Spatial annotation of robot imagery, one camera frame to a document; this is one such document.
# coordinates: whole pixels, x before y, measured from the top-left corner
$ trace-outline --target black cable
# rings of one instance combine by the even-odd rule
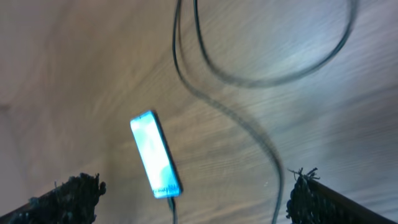
[[[210,98],[208,95],[205,93],[201,92],[200,90],[196,89],[193,85],[191,85],[187,79],[181,74],[180,67],[178,65],[177,61],[177,53],[175,49],[175,44],[176,44],[176,32],[177,32],[177,21],[180,19],[180,6],[181,6],[181,0],[177,0],[177,7],[175,10],[175,17],[174,17],[174,26],[173,26],[173,39],[172,39],[172,51],[173,51],[173,59],[174,59],[174,65],[175,69],[177,70],[177,75],[180,79],[180,81],[183,83],[185,88],[191,92],[194,96],[198,97],[199,99],[203,100],[210,106],[214,107],[214,109],[219,110],[229,118],[231,118],[234,122],[236,122],[240,127],[242,127],[244,130],[246,130],[249,135],[258,143],[258,145],[261,147],[261,149],[269,155],[271,158],[272,163],[274,164],[274,167],[278,173],[278,178],[279,178],[279,191],[278,191],[278,197],[275,205],[275,212],[274,216],[272,219],[272,223],[276,223],[280,204],[282,201],[282,194],[283,194],[283,188],[284,188],[284,172],[282,168],[282,163],[279,159],[277,151],[274,149],[271,143],[267,141],[266,138],[263,138],[248,122],[243,120],[238,114],[236,114],[233,110],[229,109],[225,105],[219,103],[218,101]]]
[[[290,83],[296,81],[298,79],[304,78],[320,68],[326,65],[333,57],[337,55],[337,53],[344,47],[345,43],[351,34],[351,31],[354,27],[354,22],[356,19],[356,11],[358,7],[358,0],[348,0],[349,2],[349,16],[348,21],[345,27],[345,31],[343,32],[343,36],[338,42],[337,46],[324,58],[320,59],[316,63],[299,70],[297,72],[288,73],[286,75],[281,75],[279,78],[268,78],[268,79],[260,79],[260,80],[250,80],[247,78],[240,78],[236,75],[228,74],[227,72],[220,69],[216,66],[213,61],[210,59],[205,43],[203,42],[203,37],[200,31],[200,22],[199,22],[199,13],[198,13],[198,0],[193,0],[193,11],[195,14],[195,27],[197,30],[197,36],[200,46],[200,51],[202,53],[203,58],[205,59],[206,64],[209,66],[210,70],[214,73],[214,75],[219,78],[222,82],[225,82],[230,85],[245,87],[245,88],[269,88],[273,86],[279,86],[286,83]]]
[[[177,209],[175,208],[174,197],[167,198],[167,202],[169,203],[169,208],[173,213],[173,224],[177,224]]]
[[[203,38],[201,36],[200,32],[200,24],[199,24],[199,16],[198,16],[198,8],[197,8],[197,0],[193,0],[194,2],[194,11],[195,11],[195,24],[197,28],[197,35],[198,35],[198,40],[201,48],[201,52],[203,54],[203,57],[205,58],[205,61],[207,65],[211,68],[211,70],[215,73],[215,75],[220,79],[225,81],[228,84],[236,85],[236,86],[245,86],[245,87],[272,87],[272,86],[277,86],[281,84],[285,84],[288,82],[292,82],[294,80],[298,80],[299,78],[303,78],[310,73],[313,73],[314,71],[318,70],[320,67],[324,66],[327,62],[329,62],[340,50],[341,48],[345,45],[351,31],[353,28],[353,24],[356,18],[356,8],[357,8],[357,0],[348,0],[350,2],[350,16],[349,16],[349,21],[348,25],[346,26],[346,31],[342,37],[342,39],[339,41],[339,44],[336,46],[335,49],[332,50],[331,53],[329,53],[324,59],[320,60],[317,64],[312,65],[302,71],[284,76],[282,78],[277,78],[277,79],[271,79],[271,80],[247,80],[244,78],[238,78],[234,77],[231,75],[226,74],[225,72],[222,72],[219,68],[217,68],[210,60],[206,50],[205,46],[203,43]],[[278,178],[279,178],[279,190],[278,190],[278,196],[277,200],[275,203],[275,210],[274,214],[272,217],[272,223],[275,224],[277,221],[277,217],[279,214],[279,209],[280,205],[282,202],[282,196],[283,196],[283,189],[284,189],[284,171],[282,168],[282,163],[279,159],[278,152],[274,148],[273,144],[268,140],[265,136],[261,136],[248,122],[242,119],[238,114],[236,114],[232,109],[229,109],[227,106],[223,105],[222,103],[212,99],[210,96],[206,95],[204,92],[200,91],[199,89],[195,88],[181,73],[180,67],[178,65],[178,60],[177,60],[177,53],[176,53],[176,35],[177,35],[177,25],[178,25],[178,20],[180,19],[180,10],[181,10],[181,0],[177,0],[177,6],[175,9],[175,16],[174,16],[174,24],[173,24],[173,38],[172,38],[172,52],[173,52],[173,60],[174,60],[174,65],[175,69],[177,71],[178,78],[180,81],[183,83],[184,87],[194,96],[197,98],[203,100],[205,103],[208,105],[212,106],[214,109],[222,112],[225,114],[227,117],[232,119],[234,122],[236,122],[240,127],[242,127],[244,130],[248,132],[248,134],[255,140],[260,148],[266,153],[273,165],[274,169],[278,173]]]

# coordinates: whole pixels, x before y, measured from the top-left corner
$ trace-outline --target wooden surface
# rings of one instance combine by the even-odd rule
[[[180,223],[269,223],[277,193],[269,159],[177,78],[174,0],[5,0],[0,6],[1,103],[9,107],[24,195],[99,172],[108,191],[96,223],[171,223],[167,202],[152,195],[129,127],[132,117],[152,108],[185,189],[177,199]],[[361,0],[352,36],[328,65],[288,85],[246,90],[209,72],[192,2],[183,1],[184,72],[263,127],[286,168],[318,167],[321,183],[398,221],[396,9],[396,0]],[[336,45],[347,15],[345,0],[201,0],[199,10],[211,57],[248,78],[276,77],[316,61]],[[286,173],[284,205],[293,184]],[[288,222],[282,207],[279,223]]]

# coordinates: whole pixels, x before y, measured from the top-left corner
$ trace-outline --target phone screen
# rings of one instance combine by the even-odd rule
[[[155,198],[180,195],[177,176],[154,112],[143,113],[132,119],[130,125]]]

